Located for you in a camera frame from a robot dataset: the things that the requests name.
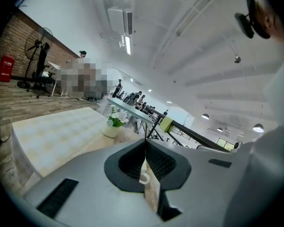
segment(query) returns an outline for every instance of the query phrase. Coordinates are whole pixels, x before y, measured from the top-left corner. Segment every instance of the window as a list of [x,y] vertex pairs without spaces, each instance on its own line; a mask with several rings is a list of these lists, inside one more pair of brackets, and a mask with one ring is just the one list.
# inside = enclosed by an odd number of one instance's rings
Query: window
[[231,144],[228,141],[225,141],[225,140],[223,140],[221,138],[218,139],[217,145],[219,145],[219,146],[221,146],[221,147],[223,147],[223,148],[225,148],[225,149],[227,149],[229,151],[231,151],[234,148],[233,144]]

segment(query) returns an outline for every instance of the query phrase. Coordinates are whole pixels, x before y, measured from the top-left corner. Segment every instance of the red box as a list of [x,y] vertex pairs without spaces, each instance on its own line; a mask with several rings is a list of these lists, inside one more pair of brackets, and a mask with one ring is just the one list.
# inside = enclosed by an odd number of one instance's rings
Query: red box
[[0,81],[9,82],[15,59],[4,55],[0,61]]

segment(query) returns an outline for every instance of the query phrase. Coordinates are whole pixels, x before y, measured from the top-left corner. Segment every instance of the fluorescent light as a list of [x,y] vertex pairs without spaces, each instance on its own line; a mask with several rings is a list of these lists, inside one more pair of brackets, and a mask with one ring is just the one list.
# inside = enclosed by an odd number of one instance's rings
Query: fluorescent light
[[125,36],[125,42],[126,42],[126,50],[127,54],[131,54],[131,39],[128,36]]
[[202,115],[202,118],[209,120],[209,115],[205,113],[205,114]]
[[255,132],[258,132],[258,133],[263,133],[264,132],[264,127],[262,124],[260,123],[257,123],[254,127],[253,127],[253,130]]

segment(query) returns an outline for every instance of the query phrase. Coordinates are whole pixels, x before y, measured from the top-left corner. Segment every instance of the yellow-green object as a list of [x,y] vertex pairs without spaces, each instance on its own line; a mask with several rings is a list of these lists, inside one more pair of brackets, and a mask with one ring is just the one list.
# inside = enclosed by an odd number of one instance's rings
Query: yellow-green object
[[165,116],[165,118],[162,120],[161,124],[160,124],[160,128],[164,131],[164,133],[170,133],[171,130],[172,130],[172,119],[171,118],[168,118]]

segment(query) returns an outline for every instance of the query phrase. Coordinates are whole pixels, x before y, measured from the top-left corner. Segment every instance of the potted plant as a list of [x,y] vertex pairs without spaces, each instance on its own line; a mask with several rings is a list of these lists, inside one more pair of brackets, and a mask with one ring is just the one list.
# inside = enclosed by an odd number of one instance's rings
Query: potted plant
[[115,138],[118,134],[119,128],[128,122],[127,111],[117,109],[115,105],[111,105],[112,111],[108,115],[106,126],[102,129],[102,134],[107,137]]

